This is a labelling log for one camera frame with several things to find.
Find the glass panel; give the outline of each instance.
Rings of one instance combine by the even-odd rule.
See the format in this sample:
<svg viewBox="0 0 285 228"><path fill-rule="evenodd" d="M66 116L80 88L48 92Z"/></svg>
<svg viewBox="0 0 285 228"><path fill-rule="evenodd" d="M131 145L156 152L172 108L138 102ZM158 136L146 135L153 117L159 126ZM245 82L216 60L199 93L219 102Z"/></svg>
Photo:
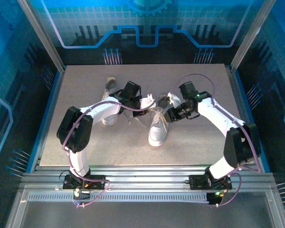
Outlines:
<svg viewBox="0 0 285 228"><path fill-rule="evenodd" d="M285 0L275 3L238 72L269 168L285 182Z"/></svg>
<svg viewBox="0 0 285 228"><path fill-rule="evenodd" d="M17 1L0 1L0 227L28 165L56 71Z"/></svg>
<svg viewBox="0 0 285 228"><path fill-rule="evenodd" d="M66 65L230 64L260 0L32 0Z"/></svg>

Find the gear graphic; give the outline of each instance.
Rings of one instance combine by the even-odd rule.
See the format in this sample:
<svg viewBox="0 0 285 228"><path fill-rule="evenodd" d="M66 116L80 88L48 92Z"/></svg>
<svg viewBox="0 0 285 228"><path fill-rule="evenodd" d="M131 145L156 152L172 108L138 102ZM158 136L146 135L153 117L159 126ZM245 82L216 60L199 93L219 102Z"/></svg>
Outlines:
<svg viewBox="0 0 285 228"><path fill-rule="evenodd" d="M124 3L133 13L148 17L150 15L155 16L155 13L166 10L167 5L172 4L172 0L124 0Z"/></svg>

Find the gray floor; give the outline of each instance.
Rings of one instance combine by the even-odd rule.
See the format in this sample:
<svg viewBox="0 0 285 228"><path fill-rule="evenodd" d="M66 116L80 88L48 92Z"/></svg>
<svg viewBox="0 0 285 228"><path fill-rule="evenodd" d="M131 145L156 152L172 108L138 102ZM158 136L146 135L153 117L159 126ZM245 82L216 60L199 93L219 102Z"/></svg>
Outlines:
<svg viewBox="0 0 285 228"><path fill-rule="evenodd" d="M273 228L264 195L239 194L221 208L197 203L29 202L22 228Z"/></svg>
<svg viewBox="0 0 285 228"><path fill-rule="evenodd" d="M153 92L159 96L170 92L182 76L190 73L209 76L217 87L217 101L239 117L223 64L68 66L40 165L68 165L65 152L56 138L57 129L69 107L86 107L101 100L108 76L115 76L120 88L131 80L142 87L143 95ZM212 93L210 82L201 76L185 79L182 83L187 81L192 81L200 92ZM203 116L170 124L167 141L160 147L152 147L148 143L151 114L140 119L147 128L134 119L129 125L123 114L113 126L102 123L93 126L87 146L89 164L212 164L223 155L224 136Z"/></svg>

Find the sneaker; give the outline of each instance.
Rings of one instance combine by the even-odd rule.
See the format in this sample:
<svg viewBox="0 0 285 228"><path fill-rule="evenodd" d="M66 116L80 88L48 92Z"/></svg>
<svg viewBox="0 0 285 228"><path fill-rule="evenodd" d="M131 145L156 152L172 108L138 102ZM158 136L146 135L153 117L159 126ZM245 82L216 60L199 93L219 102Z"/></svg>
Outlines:
<svg viewBox="0 0 285 228"><path fill-rule="evenodd" d="M111 93L116 91L116 79L113 76L108 77L107 83L104 87L103 100L105 100ZM118 114L110 115L107 118L103 119L102 122L104 125L110 126L116 123Z"/></svg>
<svg viewBox="0 0 285 228"><path fill-rule="evenodd" d="M165 121L163 113L166 111L168 105L167 95L160 95L157 107L153 109L153 121L149 130L148 140L151 146L160 146L167 139L168 123Z"/></svg>

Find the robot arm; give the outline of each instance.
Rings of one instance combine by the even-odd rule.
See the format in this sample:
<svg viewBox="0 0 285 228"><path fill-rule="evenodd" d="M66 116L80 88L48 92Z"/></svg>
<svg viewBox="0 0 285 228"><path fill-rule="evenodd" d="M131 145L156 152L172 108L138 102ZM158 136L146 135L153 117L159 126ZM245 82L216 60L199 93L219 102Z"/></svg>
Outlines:
<svg viewBox="0 0 285 228"><path fill-rule="evenodd" d="M90 112L86 113L85 116L79 122L77 128L71 134L66 147L70 150L70 160L74 166L76 172L81 175L89 175L90 169L86 162L86 146L89 143L92 126L97 122L107 118L108 116L114 114L121 114L124 110L119 104L131 107L134 109L144 109L149 107L153 102L154 98L152 95L148 95L147 98L142 98L141 94L136 96L137 92L141 91L139 85L128 82L126 87L123 90L117 91L114 94L111 94L105 100L83 108L70 107L57 131L57 138L60 140L60 143L63 144L66 139L67 134L72 128L76 120L87 110L91 109ZM113 101L115 104L104 103L106 101ZM147 110L140 112L133 112L133 116L141 116L148 113ZM78 175L74 170L70 170L73 174L73 178L77 182L80 182L79 178L76 178Z"/></svg>
<svg viewBox="0 0 285 228"><path fill-rule="evenodd" d="M185 102L181 104L180 99L177 96L172 95L171 93L168 94L170 102L174 107L164 114L166 121L171 123L183 118L193 119L199 115L203 115L209 119L226 138L224 156L218 162L206 169L206 174L208 175L210 182L217 182L216 180L223 178L236 167L242 166L254 159L245 135L235 122L239 123L247 131L257 155L260 155L257 127L254 123L245 123L244 121L237 119L221 107L215 99L213 105L211 95L207 92L199 93L194 88L192 82L182 84L180 86L180 91L185 99ZM233 120L226 117L216 107L225 111Z"/></svg>

